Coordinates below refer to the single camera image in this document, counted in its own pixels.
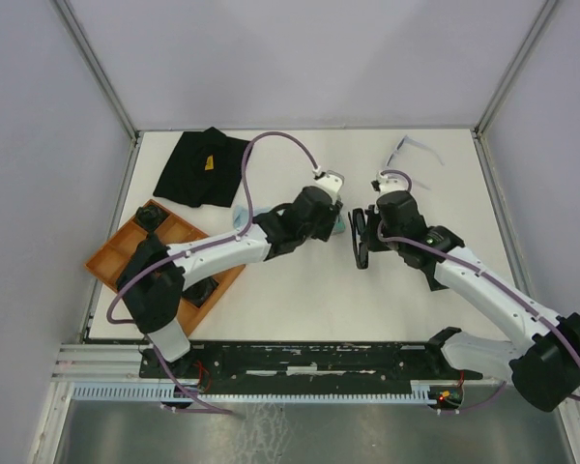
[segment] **black fabric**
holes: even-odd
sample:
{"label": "black fabric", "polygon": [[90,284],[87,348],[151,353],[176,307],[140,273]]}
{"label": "black fabric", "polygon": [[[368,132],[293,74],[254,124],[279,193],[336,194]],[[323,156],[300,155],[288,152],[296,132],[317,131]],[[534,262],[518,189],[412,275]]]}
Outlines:
{"label": "black fabric", "polygon": [[241,160],[248,143],[215,128],[183,132],[153,195],[192,208],[229,208],[241,183]]}

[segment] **white tabletop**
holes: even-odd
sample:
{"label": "white tabletop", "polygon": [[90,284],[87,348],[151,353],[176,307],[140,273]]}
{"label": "white tabletop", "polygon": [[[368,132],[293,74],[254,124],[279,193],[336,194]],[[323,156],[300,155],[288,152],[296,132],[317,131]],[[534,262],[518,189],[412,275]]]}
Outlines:
{"label": "white tabletop", "polygon": [[[260,131],[229,130],[251,139]],[[426,340],[447,326],[478,336],[503,334],[470,304],[450,290],[430,292],[424,275],[408,268],[394,252],[372,253],[369,269],[354,262],[346,211],[376,200],[370,182],[388,154],[408,134],[438,152],[406,146],[393,167],[406,171],[430,189],[415,186],[413,195],[428,225],[442,224],[493,271],[512,281],[471,133],[468,130],[293,130],[325,169],[346,178],[342,189],[341,235],[323,244],[309,241],[294,253],[246,267],[192,334],[199,339],[258,340]],[[130,182],[121,224],[152,197],[180,132],[144,134]],[[311,167],[303,152],[286,139],[265,138],[250,158],[247,180],[254,205],[292,201],[311,185]],[[209,235],[231,228],[232,210],[193,209],[156,198],[163,206]],[[240,187],[234,205],[246,204]],[[111,326],[105,311],[113,299],[103,287],[91,338],[141,338],[135,326]],[[129,317],[120,303],[116,317]]]}

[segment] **orange compartment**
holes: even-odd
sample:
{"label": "orange compartment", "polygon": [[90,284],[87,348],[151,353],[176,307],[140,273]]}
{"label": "orange compartment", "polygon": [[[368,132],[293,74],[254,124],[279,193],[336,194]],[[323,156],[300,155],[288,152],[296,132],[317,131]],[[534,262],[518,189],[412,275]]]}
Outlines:
{"label": "orange compartment", "polygon": [[[167,218],[159,225],[155,233],[163,244],[180,244],[193,242],[208,237],[197,227],[163,208],[154,200],[149,200],[144,206],[155,205],[163,209]],[[116,279],[125,269],[137,245],[142,242],[147,232],[134,221],[135,217],[123,225],[102,247],[90,258],[85,268],[101,282],[116,291]],[[219,286],[199,308],[182,298],[179,303],[177,319],[187,335],[195,330],[197,325],[209,313],[221,296],[243,271],[245,266],[237,266],[219,274],[212,275]]]}

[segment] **white wall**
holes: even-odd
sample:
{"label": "white wall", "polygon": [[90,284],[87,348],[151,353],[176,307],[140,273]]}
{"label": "white wall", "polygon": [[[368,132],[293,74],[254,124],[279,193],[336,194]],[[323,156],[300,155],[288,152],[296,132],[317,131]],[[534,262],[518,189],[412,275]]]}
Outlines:
{"label": "white wall", "polygon": [[543,0],[72,0],[145,129],[473,126]]}
{"label": "white wall", "polygon": [[0,464],[24,462],[129,141],[49,2],[0,1]]}
{"label": "white wall", "polygon": [[488,133],[538,299],[580,312],[580,0],[562,2]]}

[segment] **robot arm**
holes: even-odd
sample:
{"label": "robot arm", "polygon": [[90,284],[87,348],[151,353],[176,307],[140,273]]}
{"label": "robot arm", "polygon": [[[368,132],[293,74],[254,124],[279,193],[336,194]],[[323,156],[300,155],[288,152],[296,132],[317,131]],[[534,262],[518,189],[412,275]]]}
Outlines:
{"label": "robot arm", "polygon": [[[492,273],[446,227],[428,227],[417,202],[403,186],[381,176],[374,187],[381,194],[376,208],[368,211],[364,231],[368,248],[382,250],[382,241],[389,237],[393,244],[390,249],[396,250],[410,267],[421,270],[432,291],[450,288],[458,293],[510,340],[488,340],[457,328],[445,329],[430,341],[442,350],[452,367],[512,382],[542,411],[552,411],[580,387],[579,366],[542,322],[556,327],[580,357],[580,315],[564,318],[533,301]],[[431,249],[440,251],[440,256]]]}
{"label": "robot arm", "polygon": [[[294,202],[254,217],[245,233],[169,246],[149,235],[117,280],[119,290],[131,285],[123,299],[137,328],[168,361],[181,358],[190,348],[177,317],[183,292],[208,276],[291,253],[307,239],[326,242],[341,210],[342,185],[341,175],[323,173]],[[163,261],[150,272],[151,265]]]}

